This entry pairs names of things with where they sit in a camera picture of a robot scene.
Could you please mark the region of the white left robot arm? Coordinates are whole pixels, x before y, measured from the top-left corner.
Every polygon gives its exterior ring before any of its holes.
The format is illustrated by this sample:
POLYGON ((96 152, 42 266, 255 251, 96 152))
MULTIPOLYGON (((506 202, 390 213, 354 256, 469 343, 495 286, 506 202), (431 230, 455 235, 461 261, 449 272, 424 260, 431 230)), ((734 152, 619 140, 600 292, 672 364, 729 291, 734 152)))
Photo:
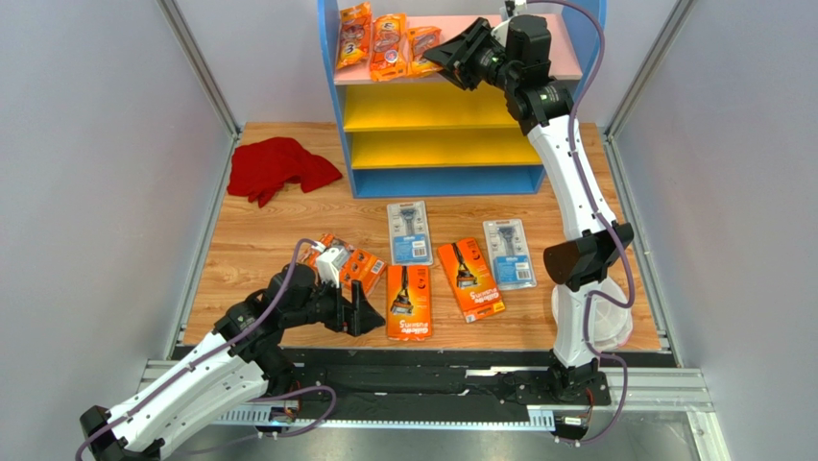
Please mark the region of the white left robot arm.
POLYGON ((289 328, 321 324, 352 337, 385 326, 359 281, 346 299, 314 269, 291 263, 267 287, 235 304, 168 372, 135 396, 80 418, 76 457, 165 460, 189 438, 250 400, 291 400, 294 364, 279 343, 289 328))

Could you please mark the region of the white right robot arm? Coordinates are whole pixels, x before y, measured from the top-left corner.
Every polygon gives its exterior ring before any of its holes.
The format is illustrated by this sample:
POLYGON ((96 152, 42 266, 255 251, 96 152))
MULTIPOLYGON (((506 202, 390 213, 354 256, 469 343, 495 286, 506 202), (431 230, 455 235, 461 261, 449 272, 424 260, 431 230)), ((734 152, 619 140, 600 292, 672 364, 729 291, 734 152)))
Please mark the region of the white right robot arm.
POLYGON ((579 143, 579 124, 571 91, 550 74, 552 36, 545 18, 509 17, 493 27, 476 19, 458 36, 423 52, 441 75, 463 90, 480 84, 503 92, 507 111, 539 155, 562 214, 565 242, 543 252, 557 292, 555 364, 548 388, 555 400, 583 396, 600 377, 600 351, 594 346, 594 315, 600 301, 622 309, 622 299, 606 292, 609 269, 626 261, 634 230, 618 223, 603 197, 579 143))

